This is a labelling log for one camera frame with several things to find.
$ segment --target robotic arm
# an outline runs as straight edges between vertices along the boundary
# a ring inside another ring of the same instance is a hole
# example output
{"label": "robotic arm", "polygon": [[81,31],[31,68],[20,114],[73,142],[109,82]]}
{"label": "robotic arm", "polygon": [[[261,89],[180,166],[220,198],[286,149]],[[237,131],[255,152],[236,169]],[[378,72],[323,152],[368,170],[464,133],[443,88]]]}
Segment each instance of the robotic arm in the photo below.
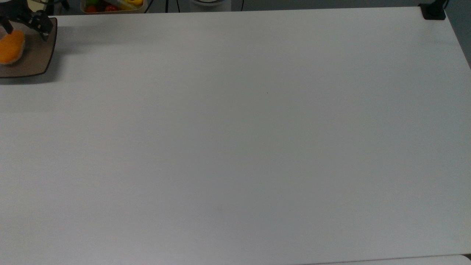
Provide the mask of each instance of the robotic arm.
{"label": "robotic arm", "polygon": [[42,10],[31,11],[26,0],[0,0],[0,24],[8,34],[13,31],[10,21],[19,22],[34,29],[44,41],[53,28],[46,13]]}

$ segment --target red tomato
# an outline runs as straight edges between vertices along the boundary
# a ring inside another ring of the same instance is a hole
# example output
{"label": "red tomato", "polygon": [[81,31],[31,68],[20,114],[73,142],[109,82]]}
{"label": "red tomato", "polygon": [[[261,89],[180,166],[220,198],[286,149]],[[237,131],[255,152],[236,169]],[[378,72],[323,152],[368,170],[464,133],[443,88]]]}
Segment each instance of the red tomato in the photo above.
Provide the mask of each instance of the red tomato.
{"label": "red tomato", "polygon": [[97,7],[96,6],[88,6],[87,9],[85,9],[85,12],[87,13],[97,13]]}
{"label": "red tomato", "polygon": [[119,9],[114,5],[109,5],[105,7],[105,12],[118,11]]}

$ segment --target white container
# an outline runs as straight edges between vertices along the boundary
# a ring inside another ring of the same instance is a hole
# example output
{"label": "white container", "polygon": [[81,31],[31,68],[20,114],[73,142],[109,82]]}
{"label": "white container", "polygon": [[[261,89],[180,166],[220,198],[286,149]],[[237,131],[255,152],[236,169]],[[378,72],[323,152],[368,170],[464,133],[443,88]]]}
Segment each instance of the white container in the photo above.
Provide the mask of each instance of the white container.
{"label": "white container", "polygon": [[[115,5],[115,6],[120,6],[122,3],[128,6],[133,6],[131,4],[125,3],[123,0],[105,0],[106,2]],[[85,9],[87,8],[87,2],[86,0],[81,0],[80,1],[80,10],[84,14],[87,15],[96,15],[96,14],[136,14],[136,13],[144,13],[147,9],[148,3],[147,0],[144,0],[142,3],[141,7],[136,7],[135,10],[120,10],[120,11],[109,11],[109,12],[96,12],[96,13],[87,13],[85,12]]]}

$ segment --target floor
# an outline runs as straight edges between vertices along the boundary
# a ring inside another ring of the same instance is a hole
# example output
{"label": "floor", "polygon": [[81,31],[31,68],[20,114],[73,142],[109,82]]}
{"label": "floor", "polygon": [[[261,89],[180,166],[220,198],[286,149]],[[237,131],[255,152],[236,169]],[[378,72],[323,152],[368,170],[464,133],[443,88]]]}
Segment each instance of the floor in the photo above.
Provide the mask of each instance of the floor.
{"label": "floor", "polygon": [[[71,9],[61,10],[61,15],[82,15],[81,0],[69,0]],[[170,0],[169,12],[190,12],[190,0]],[[317,8],[368,8],[368,7],[403,7],[430,3],[433,0],[232,0],[232,11],[317,9]],[[165,0],[153,0],[148,13],[165,12]],[[450,0],[447,15],[461,44],[464,55],[471,67],[471,0]]]}

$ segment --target green fruit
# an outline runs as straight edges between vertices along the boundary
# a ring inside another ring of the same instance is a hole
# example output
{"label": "green fruit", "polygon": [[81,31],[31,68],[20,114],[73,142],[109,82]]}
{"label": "green fruit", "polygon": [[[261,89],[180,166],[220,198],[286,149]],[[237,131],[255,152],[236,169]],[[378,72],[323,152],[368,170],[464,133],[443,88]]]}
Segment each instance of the green fruit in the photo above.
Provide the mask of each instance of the green fruit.
{"label": "green fruit", "polygon": [[100,0],[87,0],[87,7],[88,6],[96,6]]}

